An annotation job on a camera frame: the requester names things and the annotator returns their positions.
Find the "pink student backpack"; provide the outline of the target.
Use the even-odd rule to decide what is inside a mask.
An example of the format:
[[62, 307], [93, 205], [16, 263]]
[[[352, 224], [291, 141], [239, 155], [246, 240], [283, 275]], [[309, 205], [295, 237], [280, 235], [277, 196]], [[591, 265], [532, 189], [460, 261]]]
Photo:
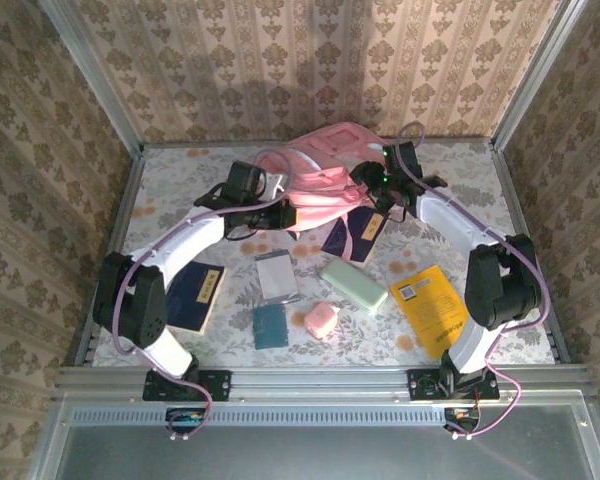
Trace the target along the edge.
[[371, 204], [366, 188], [350, 173], [365, 161], [384, 164], [387, 144], [359, 124], [341, 122], [264, 150], [255, 157], [255, 165], [288, 178], [285, 192], [297, 218], [287, 231], [301, 233], [336, 219], [348, 224], [352, 210]]

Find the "navy book with yellow label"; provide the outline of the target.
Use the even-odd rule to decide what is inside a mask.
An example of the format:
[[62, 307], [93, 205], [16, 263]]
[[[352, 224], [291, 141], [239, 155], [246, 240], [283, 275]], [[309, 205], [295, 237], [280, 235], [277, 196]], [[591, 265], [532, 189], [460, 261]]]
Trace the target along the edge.
[[369, 206], [359, 206], [336, 220], [321, 251], [363, 266], [371, 254], [387, 217]]
[[189, 262], [174, 277], [167, 291], [168, 326], [203, 334], [225, 273], [224, 266]]

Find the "silver grey notebook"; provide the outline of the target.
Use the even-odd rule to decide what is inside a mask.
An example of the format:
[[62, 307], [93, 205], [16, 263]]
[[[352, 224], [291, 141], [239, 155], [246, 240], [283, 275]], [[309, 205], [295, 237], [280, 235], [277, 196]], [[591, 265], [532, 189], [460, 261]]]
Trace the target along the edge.
[[291, 257], [287, 250], [276, 250], [255, 258], [266, 305], [291, 304], [301, 299]]

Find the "pale green pencil case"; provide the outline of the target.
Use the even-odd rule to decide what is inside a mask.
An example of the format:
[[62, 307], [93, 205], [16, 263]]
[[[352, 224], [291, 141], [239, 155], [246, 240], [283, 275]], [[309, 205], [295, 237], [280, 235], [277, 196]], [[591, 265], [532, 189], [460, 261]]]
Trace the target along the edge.
[[385, 286], [339, 257], [321, 270], [320, 278], [371, 314], [376, 314], [388, 297]]

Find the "small teal notebook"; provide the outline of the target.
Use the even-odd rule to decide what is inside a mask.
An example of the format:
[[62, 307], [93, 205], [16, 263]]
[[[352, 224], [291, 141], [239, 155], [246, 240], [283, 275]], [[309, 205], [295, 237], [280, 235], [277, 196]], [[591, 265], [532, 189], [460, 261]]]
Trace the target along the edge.
[[256, 350], [288, 346], [285, 306], [264, 305], [253, 310], [253, 335]]

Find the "small pink case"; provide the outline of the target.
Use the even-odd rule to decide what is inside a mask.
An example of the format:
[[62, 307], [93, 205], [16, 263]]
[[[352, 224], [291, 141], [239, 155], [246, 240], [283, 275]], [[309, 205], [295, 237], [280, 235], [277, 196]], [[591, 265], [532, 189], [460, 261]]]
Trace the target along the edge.
[[317, 339], [325, 338], [336, 328], [339, 311], [338, 307], [330, 303], [317, 303], [304, 317], [306, 330]]

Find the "floral table cloth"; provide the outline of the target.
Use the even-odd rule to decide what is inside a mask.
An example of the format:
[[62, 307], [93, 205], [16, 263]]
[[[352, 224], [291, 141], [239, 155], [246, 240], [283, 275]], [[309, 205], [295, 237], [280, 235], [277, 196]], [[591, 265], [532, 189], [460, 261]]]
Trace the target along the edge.
[[[259, 147], [148, 149], [123, 248], [130, 253], [181, 220], [193, 202], [224, 180], [236, 160], [249, 161]], [[426, 174], [448, 183], [448, 194], [482, 222], [513, 234], [510, 213], [492, 160], [483, 143], [426, 143], [417, 157]], [[178, 331], [177, 339], [205, 367], [396, 366], [426, 364], [430, 358], [393, 299], [376, 314], [340, 295], [320, 278], [329, 256], [321, 247], [329, 227], [293, 238], [265, 232], [241, 241], [223, 241], [202, 255], [226, 268], [222, 288], [203, 334]], [[287, 250], [301, 299], [286, 309], [288, 346], [256, 350], [252, 312], [262, 301], [255, 258]], [[465, 285], [466, 262], [437, 231], [395, 214], [365, 263], [366, 272], [391, 286], [439, 266], [457, 291]], [[338, 324], [323, 339], [305, 328], [304, 317], [320, 302], [340, 309]]]

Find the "grey metal panel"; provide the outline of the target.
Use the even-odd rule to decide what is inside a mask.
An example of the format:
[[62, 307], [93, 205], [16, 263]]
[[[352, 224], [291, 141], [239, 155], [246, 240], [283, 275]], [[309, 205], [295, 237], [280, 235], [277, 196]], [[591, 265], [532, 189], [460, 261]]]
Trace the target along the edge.
[[76, 426], [65, 401], [26, 480], [600, 480], [600, 422], [578, 394], [543, 394], [487, 434], [444, 426]]

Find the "thin aluminium wall rail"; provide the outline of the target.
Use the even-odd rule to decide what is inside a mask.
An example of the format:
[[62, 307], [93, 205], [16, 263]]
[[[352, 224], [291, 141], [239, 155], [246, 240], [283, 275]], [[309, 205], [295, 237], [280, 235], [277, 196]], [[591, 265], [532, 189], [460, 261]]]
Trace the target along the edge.
[[[288, 143], [289, 140], [243, 140], [243, 141], [201, 141], [201, 142], [167, 142], [144, 143], [143, 151], [148, 149], [179, 149], [179, 148], [219, 148], [219, 147], [277, 147]], [[483, 143], [490, 144], [490, 137], [427, 137], [422, 143]]]

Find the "aluminium corner post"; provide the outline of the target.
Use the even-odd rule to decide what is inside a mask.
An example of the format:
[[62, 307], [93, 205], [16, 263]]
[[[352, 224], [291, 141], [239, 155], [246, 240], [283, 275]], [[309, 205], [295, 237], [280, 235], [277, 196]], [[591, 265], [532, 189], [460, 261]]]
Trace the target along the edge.
[[520, 126], [588, 3], [589, 0], [559, 1], [553, 19], [492, 135], [491, 144], [496, 152], [504, 150]]
[[71, 57], [82, 72], [111, 125], [133, 161], [142, 156], [143, 142], [123, 106], [122, 95], [107, 74], [96, 41], [82, 20], [75, 0], [39, 0]]

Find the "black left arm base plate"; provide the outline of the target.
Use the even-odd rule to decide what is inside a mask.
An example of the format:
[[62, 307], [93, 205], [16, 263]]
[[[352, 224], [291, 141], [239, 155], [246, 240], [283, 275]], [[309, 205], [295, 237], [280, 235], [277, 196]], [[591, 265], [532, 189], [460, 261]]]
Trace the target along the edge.
[[[232, 372], [230, 370], [203, 369], [193, 380], [203, 387], [213, 401], [226, 402], [231, 391]], [[145, 377], [142, 399], [148, 402], [202, 402], [205, 396], [196, 389], [174, 383], [155, 371]]]

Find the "long aluminium frame rail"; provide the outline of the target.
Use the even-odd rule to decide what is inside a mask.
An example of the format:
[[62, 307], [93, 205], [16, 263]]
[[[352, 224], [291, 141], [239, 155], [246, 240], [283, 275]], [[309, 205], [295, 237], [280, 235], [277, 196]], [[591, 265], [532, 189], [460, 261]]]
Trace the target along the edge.
[[[426, 367], [234, 368], [229, 403], [400, 403], [410, 399], [407, 371]], [[143, 393], [146, 367], [67, 367], [56, 379], [60, 395], [69, 392], [119, 394], [133, 400]], [[542, 392], [580, 391], [594, 387], [581, 365], [513, 365], [497, 379], [500, 399], [513, 397], [519, 383], [525, 399]]]

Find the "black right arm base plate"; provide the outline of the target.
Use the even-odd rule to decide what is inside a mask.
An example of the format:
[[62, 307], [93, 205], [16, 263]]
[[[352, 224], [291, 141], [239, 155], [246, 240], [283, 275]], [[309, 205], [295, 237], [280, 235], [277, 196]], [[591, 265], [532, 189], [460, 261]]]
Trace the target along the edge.
[[471, 374], [442, 367], [410, 369], [407, 380], [412, 401], [500, 399], [496, 376], [486, 368]]

